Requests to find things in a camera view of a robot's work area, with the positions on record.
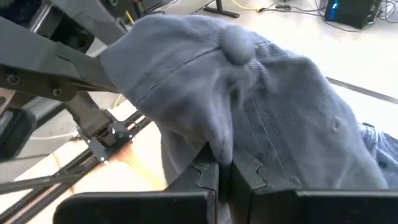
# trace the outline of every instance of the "blue light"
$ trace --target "blue light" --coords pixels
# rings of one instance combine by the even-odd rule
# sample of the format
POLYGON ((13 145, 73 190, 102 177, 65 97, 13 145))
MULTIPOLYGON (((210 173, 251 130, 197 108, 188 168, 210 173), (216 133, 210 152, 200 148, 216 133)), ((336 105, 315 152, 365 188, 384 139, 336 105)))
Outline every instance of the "blue light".
POLYGON ((336 17, 336 11, 339 8, 339 3, 340 3, 340 0, 333 1, 333 5, 331 6, 331 11, 330 11, 330 15, 329 15, 331 20, 334 20, 336 17))

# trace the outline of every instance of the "gray fabric cover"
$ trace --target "gray fabric cover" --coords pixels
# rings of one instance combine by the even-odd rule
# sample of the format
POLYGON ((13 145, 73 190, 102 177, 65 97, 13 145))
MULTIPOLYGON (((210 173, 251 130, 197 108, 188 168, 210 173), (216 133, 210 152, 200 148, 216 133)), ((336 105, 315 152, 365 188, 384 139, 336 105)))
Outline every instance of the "gray fabric cover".
POLYGON ((240 148, 302 187, 387 188, 351 108, 317 66, 254 32, 204 16, 147 16, 100 60, 158 125, 168 180, 209 142, 223 167, 240 148))

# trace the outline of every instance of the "screw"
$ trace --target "screw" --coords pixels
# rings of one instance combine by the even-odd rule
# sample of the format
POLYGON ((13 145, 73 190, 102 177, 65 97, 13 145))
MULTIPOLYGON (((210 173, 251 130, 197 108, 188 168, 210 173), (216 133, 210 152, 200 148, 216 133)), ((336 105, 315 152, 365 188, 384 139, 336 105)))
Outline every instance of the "screw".
POLYGON ((62 90, 59 88, 54 89, 54 91, 52 92, 52 94, 54 96, 59 96, 61 94, 62 90))
POLYGON ((16 75, 9 75, 7 77, 7 81, 11 84, 11 85, 16 85, 19 83, 19 77, 16 75))
POLYGON ((118 4, 118 0, 109 0, 112 6, 116 6, 118 4))
POLYGON ((0 96, 0 106, 3 105, 7 101, 7 98, 0 96))

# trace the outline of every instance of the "floor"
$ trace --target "floor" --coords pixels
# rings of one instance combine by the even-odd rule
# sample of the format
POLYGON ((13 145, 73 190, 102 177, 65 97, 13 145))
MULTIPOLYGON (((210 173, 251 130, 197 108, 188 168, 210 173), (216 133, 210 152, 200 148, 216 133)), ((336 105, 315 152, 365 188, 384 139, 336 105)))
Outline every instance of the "floor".
MULTIPOLYGON (((268 7, 277 4, 275 0, 235 0, 244 7, 268 7)), ((210 0, 175 0, 164 6, 167 14, 186 15, 197 11, 210 0)), ((315 9, 313 0, 290 0, 288 4, 303 10, 315 9)), ((385 21, 376 23, 361 32, 348 32, 326 24, 321 17, 301 13, 282 13, 266 11, 258 13, 244 10, 232 0, 223 0, 225 10, 240 13, 238 19, 198 11, 197 14, 220 17, 232 23, 254 30, 285 49, 310 57, 318 64, 321 71, 328 77, 354 84, 372 91, 398 98, 396 82, 397 65, 394 55, 398 52, 398 24, 385 21)), ((390 17, 390 21, 398 21, 398 12, 390 17)), ((337 25, 346 30, 350 27, 337 25)), ((103 44, 96 42, 90 49, 95 55, 103 49, 103 44)), ((351 90, 336 86, 337 92, 352 106, 359 121, 371 123, 395 136, 398 136, 398 106, 381 101, 351 90)), ((111 93, 93 93, 100 107, 112 107, 118 95, 111 93)), ((72 133, 75 123, 66 113, 60 113, 53 120, 36 130, 34 137, 26 145, 20 158, 40 154, 33 159, 0 164, 0 182, 10 181, 21 175, 25 170, 39 162, 44 156, 67 142, 69 136, 50 140, 43 137, 72 133)))

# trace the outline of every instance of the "black stand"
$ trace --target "black stand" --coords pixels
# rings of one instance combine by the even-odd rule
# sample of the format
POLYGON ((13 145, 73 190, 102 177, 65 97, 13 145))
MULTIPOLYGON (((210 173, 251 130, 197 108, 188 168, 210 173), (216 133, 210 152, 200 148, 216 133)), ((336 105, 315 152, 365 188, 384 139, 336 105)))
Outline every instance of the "black stand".
POLYGON ((239 13, 223 10, 223 3, 221 2, 221 0, 216 0, 216 8, 206 6, 203 8, 203 10, 207 12, 214 12, 223 16, 229 16, 232 18, 238 18, 240 16, 239 13))

